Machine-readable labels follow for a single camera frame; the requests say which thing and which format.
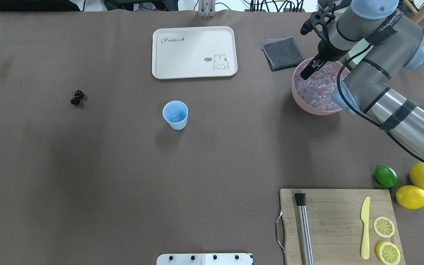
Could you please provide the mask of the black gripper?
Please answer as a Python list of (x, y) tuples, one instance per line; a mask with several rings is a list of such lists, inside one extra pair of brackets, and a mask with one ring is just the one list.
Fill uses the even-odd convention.
[(319, 71), (327, 62), (340, 60), (349, 50), (343, 50), (331, 43), (329, 30), (336, 27), (337, 18), (326, 10), (318, 10), (304, 22), (300, 29), (301, 35), (307, 35), (315, 31), (320, 42), (318, 54), (309, 61), (308, 65), (301, 71), (300, 77), (308, 80), (315, 72)]

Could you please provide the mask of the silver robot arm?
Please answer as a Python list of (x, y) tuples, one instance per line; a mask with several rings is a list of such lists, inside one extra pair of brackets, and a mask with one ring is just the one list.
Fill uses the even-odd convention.
[(384, 131), (397, 144), (424, 162), (424, 110), (388, 86), (402, 68), (424, 62), (424, 28), (398, 9), (397, 0), (353, 0), (341, 17), (327, 7), (315, 11), (300, 33), (315, 31), (318, 53), (302, 70), (306, 80), (326, 63), (338, 61), (360, 40), (371, 50), (343, 79), (332, 99)]

